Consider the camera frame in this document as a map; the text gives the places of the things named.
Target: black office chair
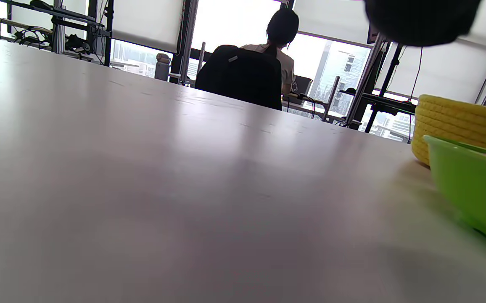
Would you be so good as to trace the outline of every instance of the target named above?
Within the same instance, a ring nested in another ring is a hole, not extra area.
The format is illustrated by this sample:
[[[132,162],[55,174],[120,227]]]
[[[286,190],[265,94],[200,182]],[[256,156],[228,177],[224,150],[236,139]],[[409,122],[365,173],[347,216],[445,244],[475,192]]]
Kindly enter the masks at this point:
[[[195,88],[282,110],[280,62],[237,46],[219,46],[198,73]]]

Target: laptop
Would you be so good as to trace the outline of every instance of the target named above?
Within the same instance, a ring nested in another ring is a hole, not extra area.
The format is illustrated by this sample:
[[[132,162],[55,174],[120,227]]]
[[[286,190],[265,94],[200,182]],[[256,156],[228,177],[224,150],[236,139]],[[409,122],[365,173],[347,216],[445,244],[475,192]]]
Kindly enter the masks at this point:
[[[307,96],[308,93],[309,93],[311,84],[312,84],[312,79],[296,75],[295,76],[295,82],[293,82],[293,85],[291,86],[291,91],[295,94],[304,94],[304,95]],[[290,103],[295,103],[295,104],[300,105],[300,104],[303,103],[303,100],[299,100],[298,98],[290,97]]]

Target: green plastic container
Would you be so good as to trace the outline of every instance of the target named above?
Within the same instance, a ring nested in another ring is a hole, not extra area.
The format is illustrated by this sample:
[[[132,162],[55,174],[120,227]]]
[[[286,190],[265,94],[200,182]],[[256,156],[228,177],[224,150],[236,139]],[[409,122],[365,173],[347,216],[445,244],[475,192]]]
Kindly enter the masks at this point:
[[[486,149],[424,136],[437,188],[472,228],[486,235]]]

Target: woman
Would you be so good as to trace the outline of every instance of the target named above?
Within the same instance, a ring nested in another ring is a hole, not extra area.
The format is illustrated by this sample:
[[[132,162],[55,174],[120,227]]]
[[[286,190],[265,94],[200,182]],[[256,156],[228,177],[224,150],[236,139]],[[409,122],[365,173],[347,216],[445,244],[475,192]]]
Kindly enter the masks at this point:
[[[299,17],[290,9],[281,8],[272,16],[267,26],[267,44],[248,44],[242,48],[260,53],[270,54],[277,58],[282,68],[282,93],[289,94],[295,81],[293,74],[294,61],[282,52],[295,39],[299,30]]]

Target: wire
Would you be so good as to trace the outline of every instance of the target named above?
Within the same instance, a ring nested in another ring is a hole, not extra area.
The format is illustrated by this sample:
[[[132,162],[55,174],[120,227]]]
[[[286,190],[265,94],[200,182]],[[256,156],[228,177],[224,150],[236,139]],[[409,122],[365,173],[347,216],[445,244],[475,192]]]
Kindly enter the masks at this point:
[[[101,7],[99,8],[99,15],[101,16],[101,19],[99,19],[99,23],[103,23],[103,17],[105,17],[105,10],[108,5],[108,0],[105,0],[105,2],[102,2]]]
[[[316,115],[316,100],[314,100],[313,98],[310,98],[309,96],[306,96],[310,102],[312,102],[312,117],[311,119],[314,119],[314,116]]]
[[[408,102],[409,102],[409,103],[411,103],[411,100],[412,100],[412,98],[413,98],[413,94],[415,93],[415,87],[417,86],[418,75],[420,74],[420,67],[422,66],[422,50],[423,50],[423,49],[424,49],[424,48],[420,48],[420,59],[419,59],[419,61],[418,61],[418,71],[417,71],[417,76],[415,77],[415,82],[414,82],[414,84],[413,84],[413,90],[412,90],[412,94],[411,94],[411,96],[410,96],[410,98],[409,98],[409,100],[408,100]],[[412,120],[412,116],[411,116],[411,115],[409,115],[409,137],[408,137],[408,144],[409,144],[409,143],[410,143],[410,141],[411,141],[411,134],[412,134],[412,132],[411,132],[411,123],[412,123],[412,122],[413,122],[413,120]]]

